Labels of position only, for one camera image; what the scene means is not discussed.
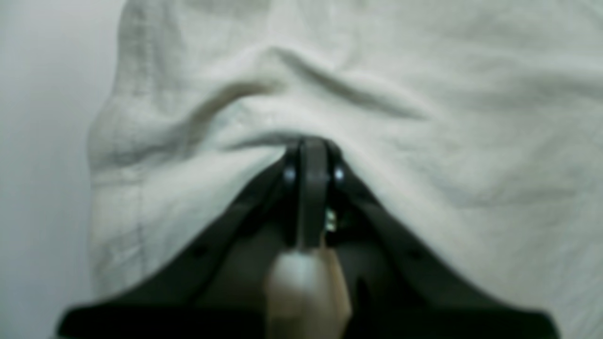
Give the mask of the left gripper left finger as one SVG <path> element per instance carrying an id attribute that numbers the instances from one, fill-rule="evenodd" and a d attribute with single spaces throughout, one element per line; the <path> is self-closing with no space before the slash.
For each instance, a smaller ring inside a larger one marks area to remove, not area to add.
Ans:
<path id="1" fill-rule="evenodd" d="M 295 240 L 299 144 L 255 176 L 215 221 L 149 278 L 73 307 L 61 339 L 264 339 L 266 279 Z"/>

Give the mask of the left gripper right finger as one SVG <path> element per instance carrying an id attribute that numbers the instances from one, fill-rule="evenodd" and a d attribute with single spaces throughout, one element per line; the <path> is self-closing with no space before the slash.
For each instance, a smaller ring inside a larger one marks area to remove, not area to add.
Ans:
<path id="1" fill-rule="evenodd" d="M 342 339 L 557 339 L 543 311 L 521 310 L 452 269 L 377 201 L 327 139 L 298 144 L 298 237 L 342 278 Z"/>

